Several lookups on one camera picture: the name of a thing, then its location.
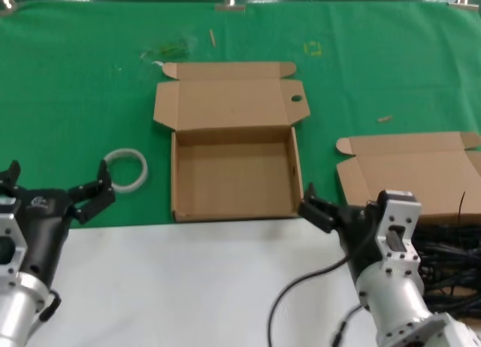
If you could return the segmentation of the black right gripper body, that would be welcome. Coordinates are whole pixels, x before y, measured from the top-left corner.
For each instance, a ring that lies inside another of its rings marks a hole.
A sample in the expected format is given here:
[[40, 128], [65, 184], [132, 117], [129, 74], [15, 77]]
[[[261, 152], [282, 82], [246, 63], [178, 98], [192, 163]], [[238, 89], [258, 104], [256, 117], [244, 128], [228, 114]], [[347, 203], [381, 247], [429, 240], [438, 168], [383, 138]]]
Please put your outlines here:
[[380, 261], [380, 248], [375, 241], [380, 221], [379, 204], [374, 201], [365, 207], [334, 204], [331, 216], [340, 245], [349, 256], [352, 280], [357, 282], [365, 269]]

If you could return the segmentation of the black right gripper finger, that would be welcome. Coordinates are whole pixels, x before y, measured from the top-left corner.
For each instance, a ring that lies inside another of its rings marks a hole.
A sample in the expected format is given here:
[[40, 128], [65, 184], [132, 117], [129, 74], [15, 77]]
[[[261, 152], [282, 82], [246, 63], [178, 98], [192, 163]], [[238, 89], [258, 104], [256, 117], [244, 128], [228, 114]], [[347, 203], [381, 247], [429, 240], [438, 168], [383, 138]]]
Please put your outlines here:
[[314, 184], [309, 183], [298, 206], [298, 215], [319, 230], [330, 234], [335, 226], [335, 205], [319, 198]]

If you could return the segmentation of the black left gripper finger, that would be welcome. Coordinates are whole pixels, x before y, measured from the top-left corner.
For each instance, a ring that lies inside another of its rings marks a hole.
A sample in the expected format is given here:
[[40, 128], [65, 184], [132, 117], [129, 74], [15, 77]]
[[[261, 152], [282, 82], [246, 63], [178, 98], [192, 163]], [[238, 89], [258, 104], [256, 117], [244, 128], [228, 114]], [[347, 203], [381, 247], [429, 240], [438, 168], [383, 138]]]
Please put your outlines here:
[[20, 176], [21, 167], [17, 160], [13, 160], [10, 166], [1, 172], [0, 193], [1, 196], [14, 197], [17, 187], [17, 180]]
[[113, 204], [116, 196], [107, 162], [101, 160], [96, 180], [69, 189], [68, 196], [72, 202], [69, 214], [82, 225]]

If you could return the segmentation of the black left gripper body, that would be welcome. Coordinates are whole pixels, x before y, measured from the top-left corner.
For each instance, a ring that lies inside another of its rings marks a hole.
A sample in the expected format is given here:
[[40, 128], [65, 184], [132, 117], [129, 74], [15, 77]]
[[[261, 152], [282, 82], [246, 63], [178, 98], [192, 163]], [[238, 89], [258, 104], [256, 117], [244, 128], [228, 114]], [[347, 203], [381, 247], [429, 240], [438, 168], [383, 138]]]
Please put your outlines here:
[[20, 271], [51, 287], [72, 217], [72, 200], [61, 189], [19, 189], [17, 221], [27, 252]]

